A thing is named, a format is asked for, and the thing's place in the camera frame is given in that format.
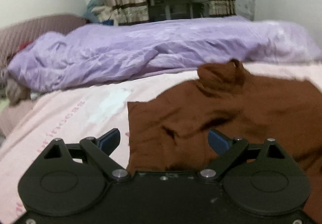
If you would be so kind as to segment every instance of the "blue cloth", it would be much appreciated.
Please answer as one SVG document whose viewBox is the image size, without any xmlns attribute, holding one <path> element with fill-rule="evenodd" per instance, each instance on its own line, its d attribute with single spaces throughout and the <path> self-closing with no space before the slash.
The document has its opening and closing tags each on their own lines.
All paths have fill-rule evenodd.
<svg viewBox="0 0 322 224">
<path fill-rule="evenodd" d="M 98 17 L 92 12 L 92 10 L 97 6 L 103 6 L 104 3 L 100 0 L 91 0 L 87 5 L 87 11 L 84 13 L 83 17 L 90 20 L 91 23 L 99 23 Z"/>
<path fill-rule="evenodd" d="M 103 25 L 107 26 L 113 26 L 114 25 L 114 20 L 105 20 L 102 22 Z"/>
</svg>

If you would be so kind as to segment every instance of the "purple comforter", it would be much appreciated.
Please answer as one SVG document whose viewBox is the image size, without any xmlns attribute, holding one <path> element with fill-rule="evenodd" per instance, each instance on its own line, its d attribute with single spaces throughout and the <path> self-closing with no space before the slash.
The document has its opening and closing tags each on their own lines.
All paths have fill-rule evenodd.
<svg viewBox="0 0 322 224">
<path fill-rule="evenodd" d="M 20 83 L 50 92 L 197 68 L 204 63 L 322 59 L 299 25 L 241 17 L 173 20 L 134 26 L 89 24 L 68 35 L 48 32 L 17 54 L 8 70 Z"/>
</svg>

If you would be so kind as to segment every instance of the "brown towel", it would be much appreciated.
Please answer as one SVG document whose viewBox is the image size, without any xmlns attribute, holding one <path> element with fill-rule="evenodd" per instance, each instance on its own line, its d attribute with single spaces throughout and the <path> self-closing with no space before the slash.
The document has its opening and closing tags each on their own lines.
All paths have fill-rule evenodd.
<svg viewBox="0 0 322 224">
<path fill-rule="evenodd" d="M 204 168 L 216 158 L 211 127 L 250 143 L 275 138 L 307 174 L 320 172 L 322 95 L 309 81 L 254 76 L 238 61 L 203 65 L 198 75 L 128 103 L 130 172 Z"/>
</svg>

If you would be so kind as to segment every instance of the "blue gripper pad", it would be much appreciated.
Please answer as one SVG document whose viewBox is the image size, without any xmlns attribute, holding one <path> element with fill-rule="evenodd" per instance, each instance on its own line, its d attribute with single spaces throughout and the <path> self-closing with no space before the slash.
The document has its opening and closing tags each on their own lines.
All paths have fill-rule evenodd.
<svg viewBox="0 0 322 224">
<path fill-rule="evenodd" d="M 223 155 L 232 146 L 232 140 L 217 130 L 209 131 L 208 143 L 219 156 Z"/>
<path fill-rule="evenodd" d="M 120 144 L 121 134 L 118 129 L 112 129 L 97 140 L 99 149 L 110 156 Z"/>
</svg>

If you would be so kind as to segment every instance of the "white stain on bedsheet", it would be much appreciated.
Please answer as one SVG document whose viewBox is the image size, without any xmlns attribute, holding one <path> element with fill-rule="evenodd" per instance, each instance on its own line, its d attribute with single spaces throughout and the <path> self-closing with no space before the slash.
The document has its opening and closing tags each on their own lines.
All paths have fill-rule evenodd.
<svg viewBox="0 0 322 224">
<path fill-rule="evenodd" d="M 131 91 L 126 89 L 113 90 L 106 99 L 101 102 L 99 107 L 97 107 L 97 111 L 90 116 L 88 122 L 100 123 L 109 120 L 126 105 L 126 99 L 130 95 Z"/>
</svg>

